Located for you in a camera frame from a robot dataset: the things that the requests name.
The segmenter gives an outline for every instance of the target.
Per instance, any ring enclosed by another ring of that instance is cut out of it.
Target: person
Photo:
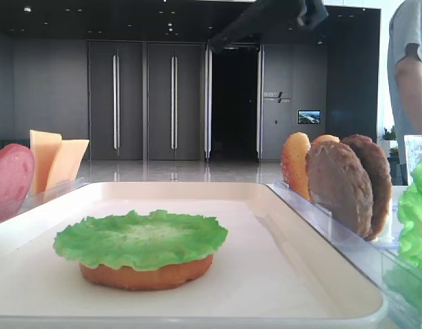
[[[404,135],[422,134],[422,0],[405,0],[390,21],[388,79],[399,161],[407,184]]]

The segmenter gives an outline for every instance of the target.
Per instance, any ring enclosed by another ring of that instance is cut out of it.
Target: white tray
[[[209,272],[171,291],[86,282],[57,232],[135,209],[216,216],[229,234]],[[0,224],[0,328],[376,328],[379,289],[267,186],[97,183]]]

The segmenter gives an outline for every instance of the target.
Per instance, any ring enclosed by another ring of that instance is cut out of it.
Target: television screen
[[[320,111],[298,111],[298,124],[319,125]]]

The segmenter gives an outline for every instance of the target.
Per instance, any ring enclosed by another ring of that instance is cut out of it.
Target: gray door
[[[149,158],[200,159],[200,58],[195,45],[148,46]]]
[[[91,158],[142,160],[142,46],[90,42],[89,50]]]

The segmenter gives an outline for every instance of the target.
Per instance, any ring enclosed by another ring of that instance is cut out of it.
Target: gray t-shirt
[[[416,134],[406,116],[395,81],[395,65],[406,56],[406,47],[417,44],[418,56],[422,61],[422,0],[405,0],[390,21],[388,51],[388,79],[390,100],[397,133],[400,163],[406,163],[404,135]]]

